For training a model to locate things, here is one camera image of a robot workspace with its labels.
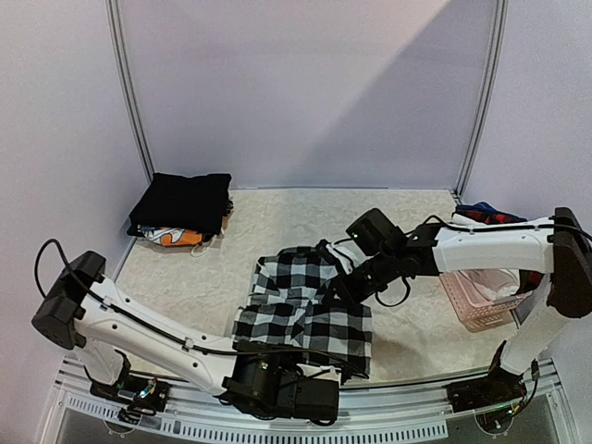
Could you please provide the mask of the black t-shirt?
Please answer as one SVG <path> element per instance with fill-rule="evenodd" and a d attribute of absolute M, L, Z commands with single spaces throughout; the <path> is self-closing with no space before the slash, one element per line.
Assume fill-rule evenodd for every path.
<path fill-rule="evenodd" d="M 155 173 L 148 189 L 129 214 L 132 236 L 141 227 L 184 228 L 202 234 L 220 233 L 228 211 L 229 173 L 187 178 Z"/>

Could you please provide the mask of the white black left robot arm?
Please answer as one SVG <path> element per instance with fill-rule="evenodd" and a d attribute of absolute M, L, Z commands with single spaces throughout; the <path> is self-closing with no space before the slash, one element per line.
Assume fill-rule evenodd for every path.
<path fill-rule="evenodd" d="M 105 276 L 105 258 L 87 251 L 64 268 L 33 316 L 33 327 L 75 353 L 94 395 L 144 408 L 156 384 L 130 373 L 128 354 L 192 383 L 221 403 L 262 420 L 303 419 L 330 426 L 338 418 L 341 375 L 309 365 L 314 351 L 234 341 L 185 327 L 141 305 Z"/>

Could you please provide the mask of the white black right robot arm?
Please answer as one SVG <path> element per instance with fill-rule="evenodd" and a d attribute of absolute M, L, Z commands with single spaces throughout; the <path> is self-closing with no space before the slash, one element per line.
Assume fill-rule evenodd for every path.
<path fill-rule="evenodd" d="M 564 326 L 591 313 L 591 237 L 567 207 L 556 208 L 553 216 L 501 225 L 458 225 L 429 216 L 409 233 L 373 208 L 346 232 L 367 258 L 330 280 L 326 302 L 355 305 L 396 279 L 457 271 L 516 269 L 548 276 L 544 295 L 500 346 L 492 372 L 479 381 L 478 395 L 487 403 L 511 392 L 513 375 L 523 374 Z"/>

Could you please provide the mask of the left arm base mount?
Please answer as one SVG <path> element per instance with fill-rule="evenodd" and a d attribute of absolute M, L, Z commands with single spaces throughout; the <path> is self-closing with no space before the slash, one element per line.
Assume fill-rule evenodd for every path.
<path fill-rule="evenodd" d="M 85 370 L 87 377 L 92 381 L 90 393 L 93 396 L 123 404 L 124 413 L 148 416 L 163 413 L 172 386 L 157 377 L 147 378 L 132 375 L 130 361 L 126 354 L 122 351 L 117 351 L 117 353 L 122 356 L 123 362 L 115 383 L 107 385 L 99 382 L 91 377 L 88 370 Z"/>

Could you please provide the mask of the black white checked shirt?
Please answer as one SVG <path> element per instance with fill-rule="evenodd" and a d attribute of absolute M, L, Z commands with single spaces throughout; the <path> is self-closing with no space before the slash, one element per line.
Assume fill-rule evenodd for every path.
<path fill-rule="evenodd" d="M 327 306 L 329 281 L 343 272 L 327 252 L 329 242 L 286 248 L 256 259 L 245 304 L 238 309 L 232 338 L 292 346 L 308 364 L 335 365 L 346 378 L 368 378 L 373 325 L 371 308 Z"/>

